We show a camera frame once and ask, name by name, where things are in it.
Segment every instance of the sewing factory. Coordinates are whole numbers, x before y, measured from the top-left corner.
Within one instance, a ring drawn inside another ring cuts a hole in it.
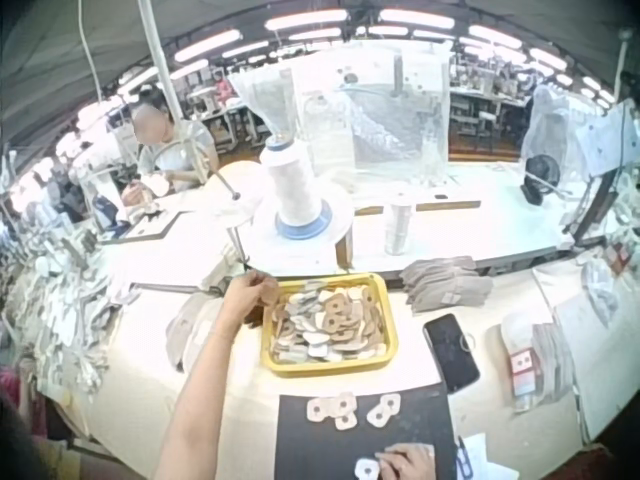
[[[0,478],[640,478],[633,2],[2,18]]]

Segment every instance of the worker's white shirt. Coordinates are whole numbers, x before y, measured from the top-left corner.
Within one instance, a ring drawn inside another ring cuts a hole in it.
[[[212,147],[215,145],[213,137],[207,127],[202,122],[193,122],[191,120],[182,121],[182,131],[189,136],[189,138],[196,141],[197,144],[202,147]],[[158,143],[156,145],[150,145],[144,147],[142,153],[140,153],[140,159],[138,161],[138,173],[141,175],[148,175],[154,172],[154,170],[176,170],[181,172],[190,172],[193,170],[193,164],[191,160],[183,154],[184,150],[178,145],[169,147],[163,153],[160,154],[155,160],[156,154],[162,150],[167,144]],[[191,182],[173,182],[173,187],[176,192],[191,188],[194,184]]]

